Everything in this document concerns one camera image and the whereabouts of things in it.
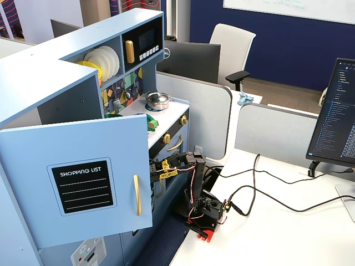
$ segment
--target black monitor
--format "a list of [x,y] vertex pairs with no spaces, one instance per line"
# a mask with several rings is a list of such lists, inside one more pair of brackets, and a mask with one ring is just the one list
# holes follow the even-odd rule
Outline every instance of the black monitor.
[[165,42],[165,48],[157,71],[217,83],[221,45]]
[[306,158],[355,167],[355,60],[337,59]]
[[50,23],[52,25],[52,30],[55,38],[80,29],[80,27],[57,21],[55,19],[51,19]]

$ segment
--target chair armrest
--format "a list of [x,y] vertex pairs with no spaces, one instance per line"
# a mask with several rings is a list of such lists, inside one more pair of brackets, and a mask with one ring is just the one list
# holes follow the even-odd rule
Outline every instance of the chair armrest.
[[248,71],[238,71],[236,73],[226,76],[226,80],[228,80],[232,84],[238,84],[248,76],[250,76],[250,73]]

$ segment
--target dell logo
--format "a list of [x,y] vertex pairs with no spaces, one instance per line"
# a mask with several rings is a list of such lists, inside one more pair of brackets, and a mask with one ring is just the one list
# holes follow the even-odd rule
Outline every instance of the dell logo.
[[170,50],[168,48],[164,48],[164,59],[167,59],[170,57]]

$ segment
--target whiteboard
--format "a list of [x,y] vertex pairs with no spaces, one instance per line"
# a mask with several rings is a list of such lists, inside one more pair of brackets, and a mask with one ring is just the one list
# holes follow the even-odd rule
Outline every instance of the whiteboard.
[[223,7],[355,24],[355,0],[224,0]]

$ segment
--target office chair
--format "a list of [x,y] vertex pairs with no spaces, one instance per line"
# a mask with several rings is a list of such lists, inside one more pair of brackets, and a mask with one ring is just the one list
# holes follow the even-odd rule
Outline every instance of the office chair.
[[218,84],[243,91],[243,79],[250,73],[244,71],[255,33],[225,24],[217,24],[210,40],[211,44],[221,45]]

